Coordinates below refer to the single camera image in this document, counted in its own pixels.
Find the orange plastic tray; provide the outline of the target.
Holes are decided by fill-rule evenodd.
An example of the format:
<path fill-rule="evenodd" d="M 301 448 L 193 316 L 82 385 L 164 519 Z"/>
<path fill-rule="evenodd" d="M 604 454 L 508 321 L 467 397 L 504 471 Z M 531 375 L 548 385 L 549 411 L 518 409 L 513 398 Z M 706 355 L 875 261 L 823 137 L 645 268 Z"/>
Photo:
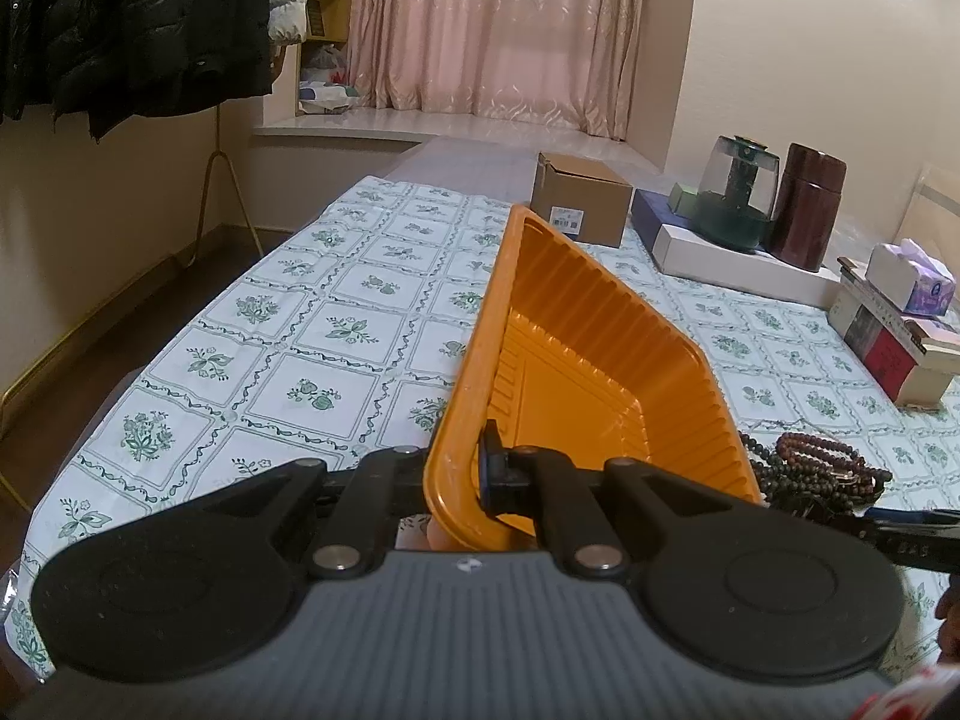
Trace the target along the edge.
<path fill-rule="evenodd" d="M 701 348 L 619 278 L 523 206 L 500 252 L 423 472 L 436 551 L 529 546 L 522 515 L 478 497 L 478 439 L 560 450 L 599 470 L 649 461 L 747 502 L 760 491 Z"/>

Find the thick red cover book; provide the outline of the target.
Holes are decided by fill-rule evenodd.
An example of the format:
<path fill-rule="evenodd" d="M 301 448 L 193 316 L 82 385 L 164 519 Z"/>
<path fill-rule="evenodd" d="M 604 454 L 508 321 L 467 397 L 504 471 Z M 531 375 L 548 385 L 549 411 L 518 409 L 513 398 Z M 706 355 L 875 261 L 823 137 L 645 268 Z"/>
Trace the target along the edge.
<path fill-rule="evenodd" d="M 849 289 L 836 294 L 828 322 L 896 406 L 934 410 L 958 376 L 957 362 L 910 351 Z"/>

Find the thin book on top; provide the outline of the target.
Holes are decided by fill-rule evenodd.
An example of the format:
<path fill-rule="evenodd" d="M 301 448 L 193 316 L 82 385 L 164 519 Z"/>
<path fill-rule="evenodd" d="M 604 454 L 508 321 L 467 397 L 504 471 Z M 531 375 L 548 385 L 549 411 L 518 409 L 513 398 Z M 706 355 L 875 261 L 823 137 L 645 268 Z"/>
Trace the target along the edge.
<path fill-rule="evenodd" d="M 900 340 L 907 348 L 927 353 L 932 348 L 958 351 L 958 333 L 946 322 L 926 317 L 913 317 L 896 309 L 884 294 L 866 280 L 866 265 L 850 257 L 839 257 L 839 282 Z"/>

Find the purple tissue pack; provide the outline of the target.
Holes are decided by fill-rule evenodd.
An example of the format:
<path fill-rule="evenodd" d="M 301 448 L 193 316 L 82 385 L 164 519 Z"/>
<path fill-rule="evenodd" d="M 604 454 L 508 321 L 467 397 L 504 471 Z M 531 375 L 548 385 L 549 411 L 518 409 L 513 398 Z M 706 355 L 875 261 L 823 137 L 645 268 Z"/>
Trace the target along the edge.
<path fill-rule="evenodd" d="M 877 244 L 867 263 L 866 280 L 908 316 L 945 316 L 957 289 L 952 272 L 913 239 Z"/>

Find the dark red cylindrical canister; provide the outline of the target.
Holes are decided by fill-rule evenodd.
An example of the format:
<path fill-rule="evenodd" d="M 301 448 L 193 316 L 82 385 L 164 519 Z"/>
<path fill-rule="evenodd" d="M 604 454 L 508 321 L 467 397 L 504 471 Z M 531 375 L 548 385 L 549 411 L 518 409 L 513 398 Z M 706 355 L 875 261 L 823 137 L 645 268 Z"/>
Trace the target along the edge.
<path fill-rule="evenodd" d="M 766 236 L 766 252 L 788 265 L 815 273 L 827 254 L 844 177 L 844 161 L 791 143 L 779 181 L 776 215 Z"/>

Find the glass green humidifier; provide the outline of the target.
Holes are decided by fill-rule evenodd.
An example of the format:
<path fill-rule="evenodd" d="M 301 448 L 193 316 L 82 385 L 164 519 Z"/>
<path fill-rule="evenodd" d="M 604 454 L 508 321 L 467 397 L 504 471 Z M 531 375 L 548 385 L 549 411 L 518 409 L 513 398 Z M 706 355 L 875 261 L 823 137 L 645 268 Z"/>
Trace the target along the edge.
<path fill-rule="evenodd" d="M 753 254 L 775 216 L 780 167 L 779 156 L 763 143 L 721 135 L 698 187 L 675 185 L 670 211 L 711 244 Z"/>

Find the white flat box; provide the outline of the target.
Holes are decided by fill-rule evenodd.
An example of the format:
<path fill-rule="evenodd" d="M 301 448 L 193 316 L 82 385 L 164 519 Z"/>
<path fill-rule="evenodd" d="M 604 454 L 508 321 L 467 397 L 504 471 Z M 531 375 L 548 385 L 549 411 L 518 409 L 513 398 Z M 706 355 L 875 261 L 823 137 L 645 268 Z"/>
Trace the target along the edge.
<path fill-rule="evenodd" d="M 672 277 L 818 309 L 828 309 L 838 293 L 839 276 L 825 266 L 812 273 L 765 252 L 724 249 L 685 227 L 664 224 L 641 241 L 659 270 Z"/>

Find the blue flat box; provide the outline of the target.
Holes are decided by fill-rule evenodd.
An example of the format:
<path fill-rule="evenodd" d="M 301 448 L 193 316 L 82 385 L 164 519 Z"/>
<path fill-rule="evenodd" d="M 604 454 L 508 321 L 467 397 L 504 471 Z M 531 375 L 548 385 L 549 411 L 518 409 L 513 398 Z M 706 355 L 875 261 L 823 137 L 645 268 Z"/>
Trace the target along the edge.
<path fill-rule="evenodd" d="M 636 188 L 631 200 L 631 224 L 638 232 L 647 252 L 654 250 L 659 232 L 664 226 L 677 226 L 688 229 L 690 223 L 683 216 L 670 210 L 669 197 L 646 188 Z"/>

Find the gold clothes rack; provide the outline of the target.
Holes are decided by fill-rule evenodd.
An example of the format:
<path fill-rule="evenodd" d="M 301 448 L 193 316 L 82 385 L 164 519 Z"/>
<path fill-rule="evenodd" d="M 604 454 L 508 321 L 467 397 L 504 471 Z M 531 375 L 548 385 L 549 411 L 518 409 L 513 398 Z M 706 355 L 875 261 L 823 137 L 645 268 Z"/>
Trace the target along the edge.
<path fill-rule="evenodd" d="M 26 527 L 124 377 L 251 265 L 217 143 L 247 106 L 132 117 L 30 107 L 2 127 L 2 532 Z"/>

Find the brown cardboard box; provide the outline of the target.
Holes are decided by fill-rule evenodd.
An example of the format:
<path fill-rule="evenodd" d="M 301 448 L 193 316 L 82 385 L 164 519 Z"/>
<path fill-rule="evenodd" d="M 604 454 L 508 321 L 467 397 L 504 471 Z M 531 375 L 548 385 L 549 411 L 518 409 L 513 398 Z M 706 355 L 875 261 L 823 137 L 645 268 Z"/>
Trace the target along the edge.
<path fill-rule="evenodd" d="M 530 210 L 573 241 L 617 249 L 633 193 L 633 185 L 601 161 L 540 153 Z"/>

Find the wooden bookshelf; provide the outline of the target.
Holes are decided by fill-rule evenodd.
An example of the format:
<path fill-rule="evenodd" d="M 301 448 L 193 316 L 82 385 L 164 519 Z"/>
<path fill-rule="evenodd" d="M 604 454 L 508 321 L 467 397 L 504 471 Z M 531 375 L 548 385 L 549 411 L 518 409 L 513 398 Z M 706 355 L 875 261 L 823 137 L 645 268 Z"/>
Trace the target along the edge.
<path fill-rule="evenodd" d="M 316 91 L 323 86 L 343 88 L 348 96 L 347 47 L 353 0 L 308 0 L 308 36 L 298 59 L 296 114 L 320 112 Z"/>

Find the black hanging jacket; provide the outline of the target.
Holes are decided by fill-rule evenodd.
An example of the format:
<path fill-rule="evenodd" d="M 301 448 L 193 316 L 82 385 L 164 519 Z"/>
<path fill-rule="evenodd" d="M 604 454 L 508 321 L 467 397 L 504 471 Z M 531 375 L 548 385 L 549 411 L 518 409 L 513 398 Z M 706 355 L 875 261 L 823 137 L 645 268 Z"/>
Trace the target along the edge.
<path fill-rule="evenodd" d="M 2 114 L 83 114 L 103 138 L 270 89 L 268 0 L 2 0 Z"/>

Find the pink curtain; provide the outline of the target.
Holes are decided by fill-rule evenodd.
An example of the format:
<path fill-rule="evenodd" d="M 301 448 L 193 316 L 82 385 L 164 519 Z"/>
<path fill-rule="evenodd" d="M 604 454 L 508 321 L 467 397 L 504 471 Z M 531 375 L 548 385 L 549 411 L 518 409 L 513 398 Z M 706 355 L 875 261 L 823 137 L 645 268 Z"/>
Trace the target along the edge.
<path fill-rule="evenodd" d="M 374 109 L 628 132 L 643 0 L 352 0 L 347 64 Z"/>

